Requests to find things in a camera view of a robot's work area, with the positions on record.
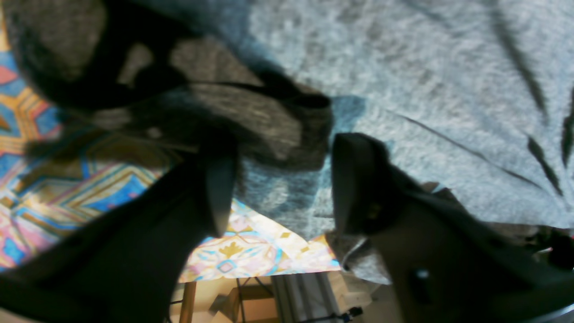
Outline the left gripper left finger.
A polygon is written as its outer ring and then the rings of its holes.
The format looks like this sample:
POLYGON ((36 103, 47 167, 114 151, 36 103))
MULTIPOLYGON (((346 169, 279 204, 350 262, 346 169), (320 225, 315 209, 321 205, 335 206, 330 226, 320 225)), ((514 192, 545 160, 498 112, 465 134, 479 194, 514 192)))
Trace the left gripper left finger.
POLYGON ((195 248, 231 213, 237 147, 208 144, 139 197, 1 274, 1 307, 43 323, 161 323, 195 248))

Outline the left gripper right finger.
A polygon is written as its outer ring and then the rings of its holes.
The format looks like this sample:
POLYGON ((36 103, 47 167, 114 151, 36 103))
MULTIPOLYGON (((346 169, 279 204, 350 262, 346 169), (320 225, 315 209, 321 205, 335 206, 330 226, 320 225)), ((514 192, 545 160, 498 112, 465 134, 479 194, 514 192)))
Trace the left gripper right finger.
POLYGON ((389 272, 406 323, 571 323, 573 272, 425 192, 385 145, 339 133, 331 151, 335 227, 363 236, 389 272))

